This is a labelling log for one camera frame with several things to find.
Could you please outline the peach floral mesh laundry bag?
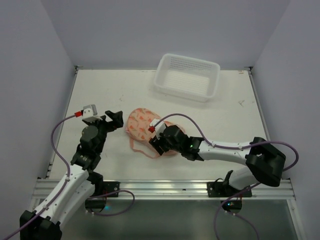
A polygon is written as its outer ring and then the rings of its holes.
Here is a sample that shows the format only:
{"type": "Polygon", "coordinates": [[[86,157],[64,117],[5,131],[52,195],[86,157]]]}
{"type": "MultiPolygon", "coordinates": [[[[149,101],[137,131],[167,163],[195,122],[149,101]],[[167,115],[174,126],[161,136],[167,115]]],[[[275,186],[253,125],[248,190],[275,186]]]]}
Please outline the peach floral mesh laundry bag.
{"type": "Polygon", "coordinates": [[[129,146],[135,153],[145,155],[150,159],[159,158],[159,153],[151,146],[149,140],[156,136],[150,132],[150,123],[161,117],[147,108],[136,108],[128,116],[125,132],[129,136],[129,146]]]}

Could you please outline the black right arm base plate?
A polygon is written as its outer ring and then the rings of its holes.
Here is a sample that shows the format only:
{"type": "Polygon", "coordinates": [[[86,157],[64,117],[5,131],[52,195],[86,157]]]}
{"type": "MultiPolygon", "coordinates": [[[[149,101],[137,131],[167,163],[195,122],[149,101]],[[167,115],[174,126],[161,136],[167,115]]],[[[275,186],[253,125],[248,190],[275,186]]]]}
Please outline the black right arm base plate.
{"type": "Polygon", "coordinates": [[[206,190],[209,198],[227,198],[242,192],[241,197],[252,197],[252,191],[249,189],[248,183],[252,175],[246,169],[230,170],[224,178],[217,178],[214,181],[206,183],[206,190]]]}

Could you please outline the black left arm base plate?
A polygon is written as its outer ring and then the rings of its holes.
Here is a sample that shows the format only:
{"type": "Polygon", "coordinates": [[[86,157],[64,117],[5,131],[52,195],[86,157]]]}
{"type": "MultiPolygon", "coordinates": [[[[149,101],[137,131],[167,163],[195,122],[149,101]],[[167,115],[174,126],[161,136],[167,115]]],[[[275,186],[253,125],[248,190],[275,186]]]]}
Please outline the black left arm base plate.
{"type": "Polygon", "coordinates": [[[94,193],[91,197],[101,196],[103,194],[113,193],[120,189],[120,182],[119,181],[101,181],[95,184],[94,193]]]}

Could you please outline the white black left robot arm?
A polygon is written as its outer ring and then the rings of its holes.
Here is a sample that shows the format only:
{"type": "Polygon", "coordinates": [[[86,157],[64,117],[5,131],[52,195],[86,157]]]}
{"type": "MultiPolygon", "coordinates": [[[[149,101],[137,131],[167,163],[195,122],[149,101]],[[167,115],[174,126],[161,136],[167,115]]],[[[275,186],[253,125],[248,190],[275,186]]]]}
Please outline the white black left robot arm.
{"type": "Polygon", "coordinates": [[[103,176],[94,170],[101,160],[107,134],[123,127],[123,112],[108,110],[94,119],[86,117],[83,122],[86,127],[65,175],[40,205],[21,215],[20,239],[61,239],[63,224],[75,211],[89,197],[103,194],[103,176]]]}

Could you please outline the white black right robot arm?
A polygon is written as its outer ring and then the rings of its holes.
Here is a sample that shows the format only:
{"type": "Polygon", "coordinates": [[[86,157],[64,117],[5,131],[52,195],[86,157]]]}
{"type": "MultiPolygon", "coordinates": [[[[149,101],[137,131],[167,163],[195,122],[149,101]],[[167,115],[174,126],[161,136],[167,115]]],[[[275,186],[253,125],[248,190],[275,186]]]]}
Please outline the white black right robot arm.
{"type": "Polygon", "coordinates": [[[232,197],[254,184],[280,185],[286,156],[261,137],[255,137],[246,148],[239,143],[222,146],[206,142],[204,137],[188,136],[176,125],[150,126],[148,131],[155,134],[149,144],[159,155],[175,151],[189,161],[218,160],[243,166],[228,171],[224,179],[208,182],[211,198],[232,197]]]}

